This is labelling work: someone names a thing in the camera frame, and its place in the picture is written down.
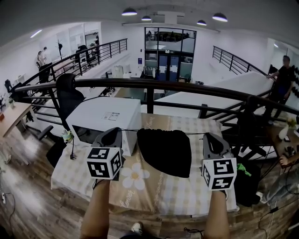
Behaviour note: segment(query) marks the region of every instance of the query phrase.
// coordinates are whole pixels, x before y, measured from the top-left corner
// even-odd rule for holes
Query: ceiling light
[[[150,16],[144,16],[142,19],[142,21],[151,21]]]
[[[39,34],[42,30],[38,30],[37,32],[35,32],[30,38],[35,37],[37,34]]]
[[[226,16],[222,13],[215,13],[213,16],[213,19],[218,20],[218,21],[228,21]]]
[[[199,20],[197,22],[198,25],[206,26],[206,22],[204,20]]]
[[[137,15],[137,12],[135,11],[135,9],[128,7],[122,12],[122,15],[123,16],[132,16],[132,15]]]

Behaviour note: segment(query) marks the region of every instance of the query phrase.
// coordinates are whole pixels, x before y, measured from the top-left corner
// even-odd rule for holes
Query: checkered tablecloth
[[[215,120],[142,114],[144,128],[182,130],[185,133],[212,132],[221,136],[221,125]],[[203,159],[203,135],[189,135],[192,164],[189,178],[179,178],[151,167],[141,156],[138,145],[131,157],[125,157],[118,182],[110,184],[110,204],[122,209],[150,211],[160,214],[196,215],[208,213],[211,192],[208,191],[199,167]],[[75,160],[70,160],[72,145],[68,145],[51,177],[51,187],[68,188],[87,200],[92,195],[90,173],[84,161],[86,147],[76,145]],[[228,192],[228,211],[235,210],[235,191]]]

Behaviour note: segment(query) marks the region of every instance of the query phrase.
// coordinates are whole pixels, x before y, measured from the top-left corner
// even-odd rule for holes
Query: vase
[[[283,140],[283,139],[286,137],[286,135],[288,134],[288,130],[289,130],[289,126],[286,125],[286,127],[284,127],[284,128],[279,132],[278,137],[279,137],[281,140]]]

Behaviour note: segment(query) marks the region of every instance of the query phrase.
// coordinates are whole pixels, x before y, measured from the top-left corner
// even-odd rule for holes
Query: green cloth
[[[246,175],[248,175],[249,177],[251,177],[251,173],[249,173],[249,172],[246,171],[246,168],[244,167],[243,164],[238,163],[238,164],[237,164],[237,170],[242,170],[242,171],[245,172]]]

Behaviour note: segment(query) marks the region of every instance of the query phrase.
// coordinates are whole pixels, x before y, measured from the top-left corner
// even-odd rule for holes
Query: double door
[[[159,76],[160,81],[176,81],[178,78],[178,56],[159,54]]]

